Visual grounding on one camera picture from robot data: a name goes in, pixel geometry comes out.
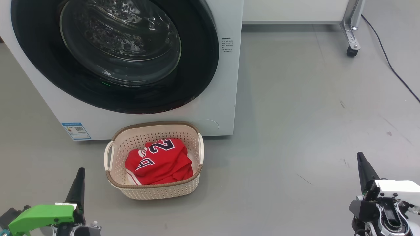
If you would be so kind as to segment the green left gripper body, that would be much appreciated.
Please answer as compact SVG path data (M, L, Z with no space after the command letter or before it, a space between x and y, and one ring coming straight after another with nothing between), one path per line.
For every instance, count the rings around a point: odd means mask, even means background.
M74 203L36 205L9 223L9 232L12 236L31 236L30 231L41 227L73 223L76 209Z

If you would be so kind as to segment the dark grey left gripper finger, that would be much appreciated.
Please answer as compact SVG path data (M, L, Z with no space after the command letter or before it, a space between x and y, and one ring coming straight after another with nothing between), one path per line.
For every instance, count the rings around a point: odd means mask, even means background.
M74 208L73 214L83 214L84 202L85 202L85 169L79 168L64 203L69 203L73 206Z

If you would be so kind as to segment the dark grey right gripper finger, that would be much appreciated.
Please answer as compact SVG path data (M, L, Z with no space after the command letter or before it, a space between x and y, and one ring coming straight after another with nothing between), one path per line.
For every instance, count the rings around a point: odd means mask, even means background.
M372 188L376 180L380 180L380 177L362 152L357 153L357 163L361 193L364 194Z

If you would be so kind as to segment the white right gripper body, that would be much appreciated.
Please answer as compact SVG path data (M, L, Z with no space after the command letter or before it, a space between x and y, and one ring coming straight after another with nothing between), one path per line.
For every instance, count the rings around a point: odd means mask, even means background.
M360 201L390 200L393 203L403 202L411 213L420 213L420 185L410 180L373 180L369 181Z

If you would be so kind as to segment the red numbered sports jersey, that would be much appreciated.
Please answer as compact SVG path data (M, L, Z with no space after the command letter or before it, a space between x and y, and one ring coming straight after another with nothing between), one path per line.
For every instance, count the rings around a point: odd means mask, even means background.
M192 161L180 139L148 142L129 152L125 161L128 184L154 185L183 181L193 176Z

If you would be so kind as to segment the washing machine glass door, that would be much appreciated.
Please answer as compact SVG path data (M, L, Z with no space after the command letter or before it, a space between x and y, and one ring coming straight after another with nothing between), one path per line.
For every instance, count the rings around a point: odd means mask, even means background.
M11 0L9 10L34 67L98 108L176 109L216 73L219 41L205 0Z

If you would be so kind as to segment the cream perforated laundry basket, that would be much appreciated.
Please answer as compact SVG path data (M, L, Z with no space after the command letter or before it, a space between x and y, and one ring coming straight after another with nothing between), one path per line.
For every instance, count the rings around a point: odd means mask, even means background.
M193 176L167 184L129 184L124 163L130 151L144 148L147 142L178 138L192 154ZM119 130L104 151L104 168L109 183L133 200L159 200L181 197L198 186L204 162L204 141L197 127L185 121L158 121L130 125Z

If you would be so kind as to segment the white front-load washing machine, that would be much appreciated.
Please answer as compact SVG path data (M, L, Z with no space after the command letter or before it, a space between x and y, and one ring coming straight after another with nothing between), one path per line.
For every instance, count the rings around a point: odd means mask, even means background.
M205 0L219 41L219 62L212 81L195 99L181 107L153 114L126 114L85 103L67 94L43 76L20 48L9 7L0 0L0 38L60 123L82 123L92 140L109 140L123 127L158 122L185 121L203 136L232 135L234 130L240 42L244 0Z

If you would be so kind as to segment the blue energy label sticker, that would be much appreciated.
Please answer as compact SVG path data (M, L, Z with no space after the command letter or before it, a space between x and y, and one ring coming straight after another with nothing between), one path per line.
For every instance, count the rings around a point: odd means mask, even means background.
M82 123L61 123L74 141L92 140Z

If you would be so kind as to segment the white wheeled partition panel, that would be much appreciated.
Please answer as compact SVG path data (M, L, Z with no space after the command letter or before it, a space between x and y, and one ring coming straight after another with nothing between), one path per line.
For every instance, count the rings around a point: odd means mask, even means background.
M354 58L361 46L358 29L366 0L244 0L244 25L339 25Z

